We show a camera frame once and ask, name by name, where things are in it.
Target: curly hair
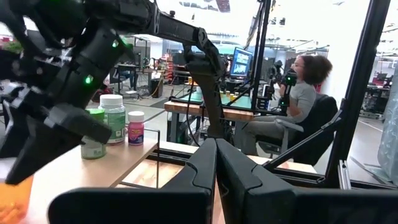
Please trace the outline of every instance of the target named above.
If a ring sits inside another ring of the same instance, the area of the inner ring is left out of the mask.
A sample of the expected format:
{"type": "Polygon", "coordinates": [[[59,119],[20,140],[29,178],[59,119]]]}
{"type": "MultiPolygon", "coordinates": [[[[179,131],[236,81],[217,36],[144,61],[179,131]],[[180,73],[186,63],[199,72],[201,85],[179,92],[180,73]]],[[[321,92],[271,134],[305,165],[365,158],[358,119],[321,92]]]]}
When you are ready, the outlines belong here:
{"type": "Polygon", "coordinates": [[[331,62],[324,56],[300,56],[304,61],[303,79],[310,85],[319,85],[328,78],[331,69],[331,62]]]}

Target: supplement bottle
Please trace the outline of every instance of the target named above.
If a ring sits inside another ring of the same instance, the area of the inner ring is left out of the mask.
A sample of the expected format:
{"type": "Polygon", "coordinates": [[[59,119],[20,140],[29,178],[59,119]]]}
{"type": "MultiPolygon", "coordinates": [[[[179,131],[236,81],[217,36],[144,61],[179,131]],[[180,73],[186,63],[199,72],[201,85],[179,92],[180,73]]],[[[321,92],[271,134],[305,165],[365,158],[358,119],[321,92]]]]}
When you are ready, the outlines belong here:
{"type": "MultiPolygon", "coordinates": [[[[87,109],[90,116],[95,118],[97,121],[104,122],[105,110],[104,109],[87,109]]],[[[98,159],[106,154],[106,146],[84,136],[81,140],[85,144],[81,145],[81,158],[83,159],[98,159]]]]}
{"type": "Polygon", "coordinates": [[[126,138],[126,109],[121,95],[107,94],[99,97],[98,109],[105,110],[104,122],[112,129],[108,144],[124,142],[126,138]]]}
{"type": "Polygon", "coordinates": [[[144,112],[129,112],[129,144],[132,146],[140,146],[144,143],[144,112]]]}

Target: chair armrest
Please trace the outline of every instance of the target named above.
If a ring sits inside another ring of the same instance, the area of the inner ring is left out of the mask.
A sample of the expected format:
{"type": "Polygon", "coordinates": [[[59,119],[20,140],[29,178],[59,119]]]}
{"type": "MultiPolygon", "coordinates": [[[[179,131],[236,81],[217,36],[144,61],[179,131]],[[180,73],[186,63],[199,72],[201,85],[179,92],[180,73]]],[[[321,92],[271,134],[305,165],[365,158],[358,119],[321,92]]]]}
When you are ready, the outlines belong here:
{"type": "Polygon", "coordinates": [[[287,121],[284,121],[284,120],[281,120],[281,119],[276,119],[275,122],[277,124],[280,124],[280,125],[286,127],[286,128],[290,128],[290,129],[293,129],[293,130],[296,130],[296,131],[304,132],[303,127],[301,127],[300,125],[297,125],[297,124],[294,124],[294,123],[290,123],[290,122],[287,122],[287,121]]]}

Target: pill bottle label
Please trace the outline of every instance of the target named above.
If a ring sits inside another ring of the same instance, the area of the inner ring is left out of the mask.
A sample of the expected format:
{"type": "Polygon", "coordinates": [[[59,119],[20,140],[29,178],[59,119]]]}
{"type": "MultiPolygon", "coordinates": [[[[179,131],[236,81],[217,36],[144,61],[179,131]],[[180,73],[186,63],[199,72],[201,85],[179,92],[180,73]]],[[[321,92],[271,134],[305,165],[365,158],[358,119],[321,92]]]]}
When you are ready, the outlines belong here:
{"type": "Polygon", "coordinates": [[[129,128],[129,144],[132,146],[140,146],[144,142],[144,129],[129,128]]]}
{"type": "Polygon", "coordinates": [[[105,124],[112,129],[112,135],[108,140],[108,143],[119,143],[123,142],[126,137],[126,113],[105,113],[105,124]]]}
{"type": "Polygon", "coordinates": [[[81,146],[81,157],[83,159],[97,159],[105,156],[106,147],[88,137],[83,137],[82,141],[85,143],[81,146]]]}

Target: yellow object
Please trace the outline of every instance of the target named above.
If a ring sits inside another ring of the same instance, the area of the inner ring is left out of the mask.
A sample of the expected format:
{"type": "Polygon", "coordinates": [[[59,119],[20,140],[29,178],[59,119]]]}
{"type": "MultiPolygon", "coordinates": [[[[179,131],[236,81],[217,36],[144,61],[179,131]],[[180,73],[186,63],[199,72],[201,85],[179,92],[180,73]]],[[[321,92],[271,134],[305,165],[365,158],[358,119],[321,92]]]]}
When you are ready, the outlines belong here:
{"type": "Polygon", "coordinates": [[[0,184],[0,223],[17,224],[25,218],[29,207],[33,176],[19,185],[0,184]]]}

